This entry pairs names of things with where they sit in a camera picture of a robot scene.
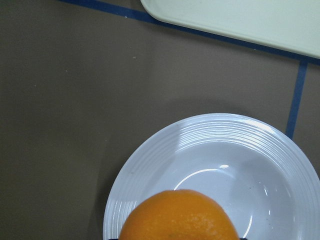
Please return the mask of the orange fruit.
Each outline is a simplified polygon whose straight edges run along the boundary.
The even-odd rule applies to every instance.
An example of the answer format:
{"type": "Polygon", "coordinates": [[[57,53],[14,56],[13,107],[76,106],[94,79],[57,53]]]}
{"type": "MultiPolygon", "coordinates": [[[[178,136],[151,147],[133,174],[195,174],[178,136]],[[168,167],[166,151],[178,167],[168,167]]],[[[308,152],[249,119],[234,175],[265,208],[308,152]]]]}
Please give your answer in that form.
{"type": "Polygon", "coordinates": [[[126,219],[121,240],[238,240],[224,209],[194,190],[166,190],[138,205],[126,219]]]}

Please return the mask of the cream bear tray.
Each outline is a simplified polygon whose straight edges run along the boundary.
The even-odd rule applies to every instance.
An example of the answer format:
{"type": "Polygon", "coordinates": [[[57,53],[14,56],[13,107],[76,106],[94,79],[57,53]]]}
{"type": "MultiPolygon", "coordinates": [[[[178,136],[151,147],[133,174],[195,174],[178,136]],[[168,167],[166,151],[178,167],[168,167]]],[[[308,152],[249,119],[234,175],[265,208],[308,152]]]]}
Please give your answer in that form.
{"type": "Polygon", "coordinates": [[[318,0],[143,0],[155,19],[308,57],[320,57],[318,0]]]}

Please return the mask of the white round plate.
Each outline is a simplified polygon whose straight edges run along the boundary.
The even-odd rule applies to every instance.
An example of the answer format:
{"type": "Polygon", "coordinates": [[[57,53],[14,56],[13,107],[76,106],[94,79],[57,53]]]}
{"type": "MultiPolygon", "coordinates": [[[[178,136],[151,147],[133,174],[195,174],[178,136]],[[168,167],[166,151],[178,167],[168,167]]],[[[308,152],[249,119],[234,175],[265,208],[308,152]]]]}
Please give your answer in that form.
{"type": "Polygon", "coordinates": [[[103,239],[117,239],[145,199],[180,189],[214,199],[241,238],[320,237],[320,180],[302,150],[260,120],[211,113],[172,123],[128,158],[108,196],[103,239]]]}

